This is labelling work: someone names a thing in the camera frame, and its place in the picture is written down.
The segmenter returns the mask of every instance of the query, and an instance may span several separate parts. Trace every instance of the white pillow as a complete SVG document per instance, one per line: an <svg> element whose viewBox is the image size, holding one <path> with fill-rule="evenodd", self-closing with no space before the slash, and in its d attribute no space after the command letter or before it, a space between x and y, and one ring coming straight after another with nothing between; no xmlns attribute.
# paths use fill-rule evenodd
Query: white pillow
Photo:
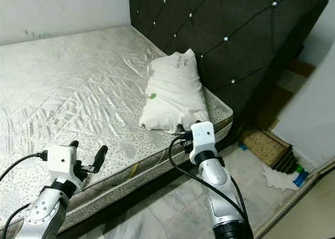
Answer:
<svg viewBox="0 0 335 239"><path fill-rule="evenodd" d="M140 126L176 133L177 124L190 130L196 120L209 120L192 49L151 61L148 74L152 76L146 88L147 102Z"/></svg>

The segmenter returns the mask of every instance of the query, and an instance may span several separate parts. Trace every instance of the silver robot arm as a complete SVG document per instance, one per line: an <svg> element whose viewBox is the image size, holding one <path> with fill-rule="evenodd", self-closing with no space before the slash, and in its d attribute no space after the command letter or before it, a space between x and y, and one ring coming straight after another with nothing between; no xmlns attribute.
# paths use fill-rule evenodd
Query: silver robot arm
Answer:
<svg viewBox="0 0 335 239"><path fill-rule="evenodd" d="M241 208L241 203L232 190L231 176L222 166L215 149L214 128L211 122L201 122L191 126L193 150L189 155L190 161L199 166L202 179L225 194ZM216 239L253 238L249 223L228 201L213 191L208 192L208 207L213 223Z"/></svg>
<svg viewBox="0 0 335 239"><path fill-rule="evenodd" d="M43 151L47 154L44 160L48 161L53 183L44 187L29 205L16 239L56 238L66 218L69 199L83 189L88 172L99 172L108 150L107 146L102 146L93 165L82 166L81 161L76 160L77 147L78 142L74 141L70 146L53 146Z"/></svg>

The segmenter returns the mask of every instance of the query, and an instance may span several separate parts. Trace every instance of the black cable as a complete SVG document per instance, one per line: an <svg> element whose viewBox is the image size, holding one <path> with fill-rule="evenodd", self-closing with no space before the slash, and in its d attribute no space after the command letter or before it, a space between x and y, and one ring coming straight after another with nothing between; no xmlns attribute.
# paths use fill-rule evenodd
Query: black cable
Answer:
<svg viewBox="0 0 335 239"><path fill-rule="evenodd" d="M8 167L6 169L6 171L0 176L0 182L2 181L2 179L6 176L6 174L8 174L9 171L12 170L13 167L15 167L17 164L19 164L20 162L24 161L25 159L29 159L32 157L40 157L40 154L31 154L31 155L27 155L23 158L20 158L18 161L14 162L10 167Z"/></svg>
<svg viewBox="0 0 335 239"><path fill-rule="evenodd" d="M208 184L206 181L196 177L195 175L181 169L179 166L177 166L175 164L175 162L172 160L172 147L174 145L174 143L178 140L178 139L182 139L181 136L178 136L176 138L174 138L171 143L170 143L170 146L169 146L169 153L168 153L168 157L169 157L169 161L171 163L171 165L179 170L180 172L186 174L187 176L191 177L192 179L195 179L196 181L198 181L199 183L205 185L206 187L208 187L210 190L212 190L213 192L217 193L219 196L221 196L222 198L224 198L227 202L229 202L239 213L240 215L243 217L243 219L247 222L248 221L248 217L247 215L240 209L239 206L236 205L235 202L233 202L228 196L226 196L224 193L220 192L219 190L217 190L215 187L213 187L212 185Z"/></svg>
<svg viewBox="0 0 335 239"><path fill-rule="evenodd" d="M247 209L245 208L244 200L243 200L241 191L239 189L239 186L237 185L236 181L234 180L234 178L232 176L230 176L230 178L231 178L231 181L232 181L232 183L234 184L234 186L236 188L237 194L239 195L239 199L240 199L240 202L241 202L242 210L243 210L243 213L245 214L246 222L249 223Z"/></svg>
<svg viewBox="0 0 335 239"><path fill-rule="evenodd" d="M30 203L24 205L23 207L19 208L18 210L16 210L13 214L11 214L11 216L8 218L5 226L4 226L4 229L2 230L2 236L1 236L1 239L6 239L6 233L7 233L7 230L8 230L8 227L9 227L9 224L11 222L11 220L20 212L22 211L23 209L26 209L28 206L30 205Z"/></svg>

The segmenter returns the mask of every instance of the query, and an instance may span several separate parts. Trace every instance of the white wall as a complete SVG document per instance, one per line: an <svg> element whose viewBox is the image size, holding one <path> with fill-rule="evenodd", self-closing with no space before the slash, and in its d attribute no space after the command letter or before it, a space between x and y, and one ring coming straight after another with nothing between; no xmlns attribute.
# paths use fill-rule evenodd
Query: white wall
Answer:
<svg viewBox="0 0 335 239"><path fill-rule="evenodd" d="M0 0L0 45L129 23L129 0Z"/></svg>
<svg viewBox="0 0 335 239"><path fill-rule="evenodd" d="M335 156L335 44L279 116L274 132L315 168Z"/></svg>
<svg viewBox="0 0 335 239"><path fill-rule="evenodd" d="M273 130L315 168L335 157L335 0L306 40L300 59L317 69L279 115Z"/></svg>
<svg viewBox="0 0 335 239"><path fill-rule="evenodd" d="M299 59L318 66L335 40L335 0L329 3L305 41Z"/></svg>

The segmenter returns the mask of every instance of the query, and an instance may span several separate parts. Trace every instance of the tile floor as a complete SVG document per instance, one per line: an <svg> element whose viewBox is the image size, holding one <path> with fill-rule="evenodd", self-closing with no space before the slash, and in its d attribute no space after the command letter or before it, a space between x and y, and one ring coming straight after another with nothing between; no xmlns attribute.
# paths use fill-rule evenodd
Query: tile floor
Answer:
<svg viewBox="0 0 335 239"><path fill-rule="evenodd" d="M219 155L242 191L255 231L293 190L267 187L261 174L262 162L249 150L233 145ZM80 239L211 239L214 235L205 200L206 190L198 182L181 176Z"/></svg>
<svg viewBox="0 0 335 239"><path fill-rule="evenodd" d="M335 171L318 182L263 239L334 239L334 214Z"/></svg>

